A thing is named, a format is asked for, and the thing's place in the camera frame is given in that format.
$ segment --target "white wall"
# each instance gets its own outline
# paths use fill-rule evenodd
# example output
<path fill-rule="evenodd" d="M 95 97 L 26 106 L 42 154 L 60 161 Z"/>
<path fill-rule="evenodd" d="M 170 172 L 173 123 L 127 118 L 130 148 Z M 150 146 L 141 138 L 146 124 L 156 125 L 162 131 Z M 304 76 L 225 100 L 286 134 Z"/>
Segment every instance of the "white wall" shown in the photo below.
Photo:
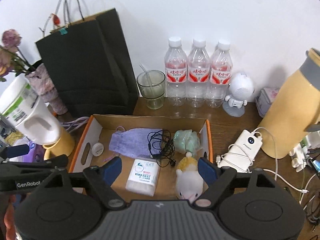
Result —
<path fill-rule="evenodd" d="M 14 28 L 23 37 L 21 50 L 38 60 L 35 41 L 58 0 L 0 0 L 0 33 Z M 192 38 L 207 39 L 209 54 L 219 38 L 232 42 L 234 71 L 256 83 L 280 86 L 303 63 L 305 51 L 320 49 L 319 0 L 80 0 L 85 16 L 115 7 L 119 13 L 134 72 L 139 63 L 164 70 L 167 38 L 181 36 L 189 51 Z M 70 0 L 72 20 L 80 18 Z M 62 19 L 62 8 L 59 12 Z M 0 83 L 0 93 L 8 82 Z"/>

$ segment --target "marbled pink vase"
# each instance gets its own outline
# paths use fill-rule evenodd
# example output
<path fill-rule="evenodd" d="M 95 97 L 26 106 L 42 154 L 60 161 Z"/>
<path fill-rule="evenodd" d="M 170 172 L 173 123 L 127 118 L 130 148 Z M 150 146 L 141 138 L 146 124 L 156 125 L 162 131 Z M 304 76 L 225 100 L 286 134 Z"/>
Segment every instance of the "marbled pink vase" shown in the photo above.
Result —
<path fill-rule="evenodd" d="M 56 114 L 65 114 L 68 111 L 43 63 L 36 68 L 36 71 L 26 75 L 26 78 L 44 102 L 50 104 Z"/>

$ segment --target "purple face mask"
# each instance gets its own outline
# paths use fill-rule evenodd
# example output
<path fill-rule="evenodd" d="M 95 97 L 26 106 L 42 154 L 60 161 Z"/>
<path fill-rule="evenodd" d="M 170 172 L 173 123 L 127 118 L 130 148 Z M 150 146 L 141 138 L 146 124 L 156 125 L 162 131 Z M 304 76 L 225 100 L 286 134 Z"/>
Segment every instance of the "purple face mask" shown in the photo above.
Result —
<path fill-rule="evenodd" d="M 148 134 L 159 130 L 161 129 L 134 128 L 128 131 L 117 130 L 111 137 L 109 150 L 134 159 L 150 158 Z M 156 142 L 153 145 L 155 148 L 160 149 L 160 142 Z M 151 153 L 157 155 L 160 150 L 152 147 Z"/>

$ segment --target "yellow thermos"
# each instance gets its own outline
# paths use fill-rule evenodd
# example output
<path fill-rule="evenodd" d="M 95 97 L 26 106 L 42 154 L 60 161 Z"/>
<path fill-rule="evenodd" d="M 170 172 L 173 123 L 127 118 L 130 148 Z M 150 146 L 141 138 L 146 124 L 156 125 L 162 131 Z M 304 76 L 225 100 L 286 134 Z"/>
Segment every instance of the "yellow thermos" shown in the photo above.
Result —
<path fill-rule="evenodd" d="M 275 138 L 277 158 L 285 157 L 306 135 L 320 114 L 320 52 L 310 49 L 307 59 L 283 84 L 259 126 Z M 274 143 L 265 130 L 262 150 L 275 158 Z"/>

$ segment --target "green tinted glass cup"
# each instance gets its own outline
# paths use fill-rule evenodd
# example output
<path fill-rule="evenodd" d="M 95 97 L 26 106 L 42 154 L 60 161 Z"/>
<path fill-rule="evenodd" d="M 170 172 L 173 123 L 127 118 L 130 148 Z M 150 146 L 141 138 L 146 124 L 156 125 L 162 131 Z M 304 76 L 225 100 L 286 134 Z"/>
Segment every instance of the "green tinted glass cup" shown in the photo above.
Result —
<path fill-rule="evenodd" d="M 164 103 L 165 75 L 159 70 L 149 70 L 148 74 L 149 82 L 147 75 L 143 72 L 137 77 L 137 84 L 141 95 L 146 99 L 147 107 L 158 109 Z"/>

